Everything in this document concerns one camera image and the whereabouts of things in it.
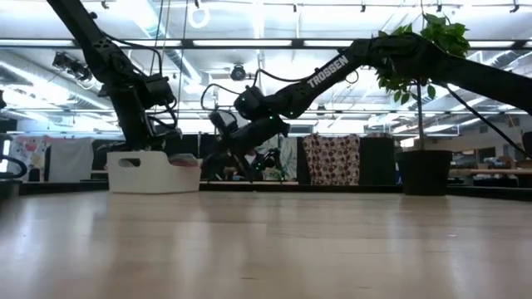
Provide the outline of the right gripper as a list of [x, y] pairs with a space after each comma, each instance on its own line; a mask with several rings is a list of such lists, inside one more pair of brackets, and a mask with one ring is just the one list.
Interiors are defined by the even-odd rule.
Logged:
[[243, 154], [262, 145], [265, 141], [281, 134], [287, 136], [290, 124], [275, 115], [265, 116], [229, 133], [210, 148], [209, 154], [203, 159], [201, 176], [203, 179], [225, 179], [225, 169], [229, 167], [228, 151], [233, 154], [234, 167], [237, 174], [245, 179], [253, 179], [254, 173], [250, 163]]

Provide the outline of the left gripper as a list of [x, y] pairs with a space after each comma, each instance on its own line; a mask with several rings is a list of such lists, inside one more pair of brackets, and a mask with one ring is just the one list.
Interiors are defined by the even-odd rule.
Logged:
[[108, 95], [125, 137], [125, 151], [162, 150], [168, 139], [182, 138], [172, 94], [156, 97], [142, 95], [134, 86], [114, 86]]

